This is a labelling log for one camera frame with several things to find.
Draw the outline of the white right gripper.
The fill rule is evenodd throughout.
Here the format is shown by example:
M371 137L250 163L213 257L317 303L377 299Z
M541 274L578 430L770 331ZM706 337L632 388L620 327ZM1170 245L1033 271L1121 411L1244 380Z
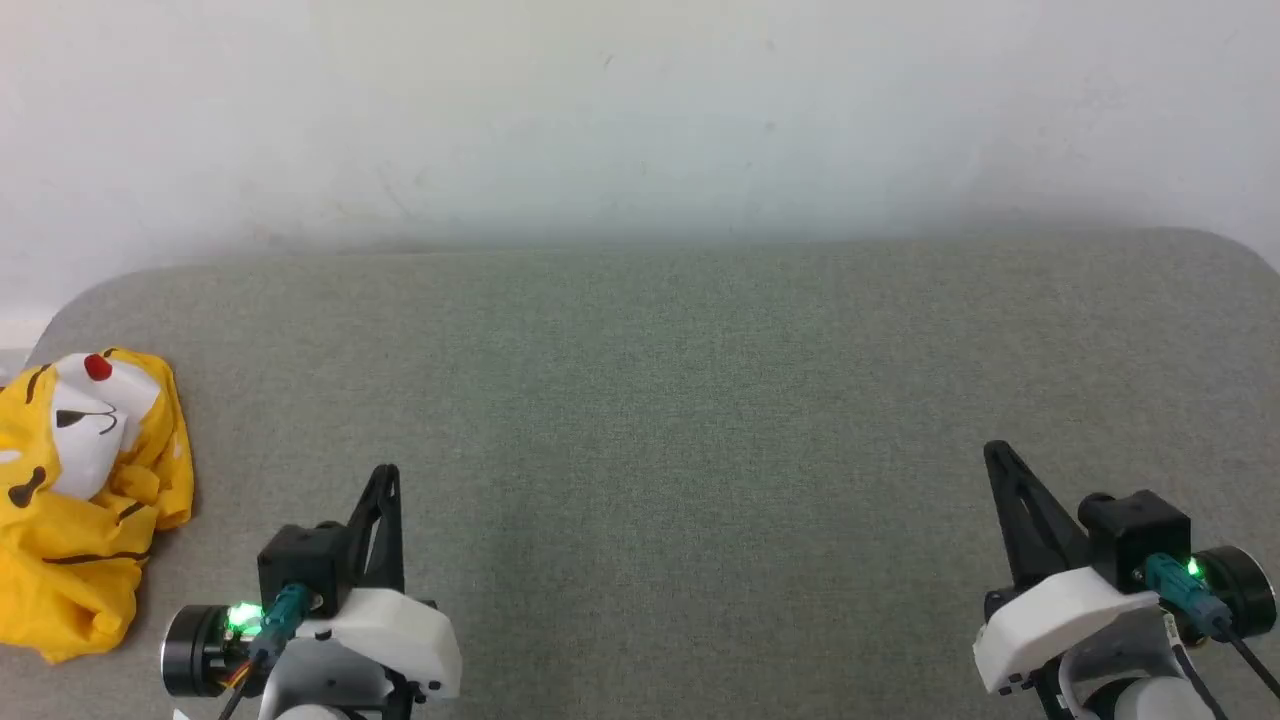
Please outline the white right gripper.
M1085 568L1085 533L1010 443L986 443L984 461L1012 588L1027 591L996 610L973 644L986 692L1001 694L1120 616L1156 607L1158 596L1124 593Z

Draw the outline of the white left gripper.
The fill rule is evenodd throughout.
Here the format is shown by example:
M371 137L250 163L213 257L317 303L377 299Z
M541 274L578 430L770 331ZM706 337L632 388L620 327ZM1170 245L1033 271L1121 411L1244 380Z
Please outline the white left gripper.
M447 615L404 592L401 473L376 466L347 527L353 589L334 618L302 621L302 637L330 641L420 684L431 697L461 696L463 659Z

